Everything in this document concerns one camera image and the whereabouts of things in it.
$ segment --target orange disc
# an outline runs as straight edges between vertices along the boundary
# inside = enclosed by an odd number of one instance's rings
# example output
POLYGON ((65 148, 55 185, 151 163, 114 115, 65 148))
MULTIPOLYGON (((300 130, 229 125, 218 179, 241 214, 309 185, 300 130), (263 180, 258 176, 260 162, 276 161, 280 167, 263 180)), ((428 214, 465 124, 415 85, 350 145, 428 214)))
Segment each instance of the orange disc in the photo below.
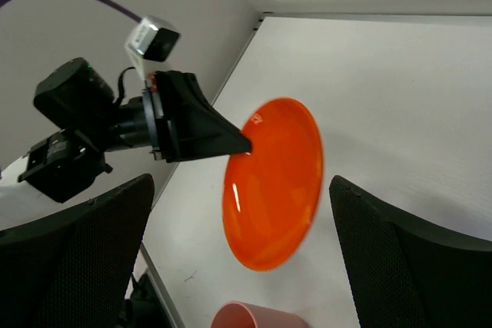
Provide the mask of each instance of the orange disc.
POLYGON ((263 105, 242 133, 253 151, 229 158, 222 222, 236 258, 252 270, 270 270, 296 251, 311 226, 323 146, 311 113, 290 98, 263 105))

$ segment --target black foreground object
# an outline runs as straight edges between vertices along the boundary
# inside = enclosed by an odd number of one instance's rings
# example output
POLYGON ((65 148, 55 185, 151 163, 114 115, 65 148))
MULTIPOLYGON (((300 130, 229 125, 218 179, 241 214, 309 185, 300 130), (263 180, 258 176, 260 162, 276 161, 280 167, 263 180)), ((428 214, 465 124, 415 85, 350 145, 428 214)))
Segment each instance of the black foreground object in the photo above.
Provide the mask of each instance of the black foreground object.
POLYGON ((153 197, 146 174, 0 232, 0 327, 114 328, 153 197))
POLYGON ((361 328, 492 326, 492 242, 415 217, 342 177, 330 197, 361 328))

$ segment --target robotic arm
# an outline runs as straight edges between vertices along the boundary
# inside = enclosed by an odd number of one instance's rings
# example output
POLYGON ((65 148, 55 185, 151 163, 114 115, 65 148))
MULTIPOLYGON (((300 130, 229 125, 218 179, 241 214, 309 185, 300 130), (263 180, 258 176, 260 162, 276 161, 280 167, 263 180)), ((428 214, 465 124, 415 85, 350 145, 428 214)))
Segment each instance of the robotic arm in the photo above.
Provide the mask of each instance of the robotic arm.
POLYGON ((119 96, 83 58, 38 84, 34 105, 60 131, 0 173, 0 229, 63 203, 110 173, 106 151, 151 147, 168 163, 251 151, 251 142, 207 102, 191 73, 166 60, 179 39, 167 22, 145 17, 125 44, 142 80, 141 96, 119 96))

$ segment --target table surface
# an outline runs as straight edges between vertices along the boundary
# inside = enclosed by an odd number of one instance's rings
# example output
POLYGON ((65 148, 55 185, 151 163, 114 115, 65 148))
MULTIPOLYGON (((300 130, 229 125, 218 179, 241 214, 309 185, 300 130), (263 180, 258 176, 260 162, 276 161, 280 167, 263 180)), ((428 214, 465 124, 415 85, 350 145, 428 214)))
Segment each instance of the table surface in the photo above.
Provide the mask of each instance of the table surface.
POLYGON ((328 186, 335 174, 436 224, 492 240, 492 22, 476 25, 266 18, 214 106, 241 127, 289 96, 324 142, 324 193, 297 253, 243 267, 221 223, 227 157, 180 164, 144 245, 186 328, 241 300, 312 328, 357 327, 328 186))

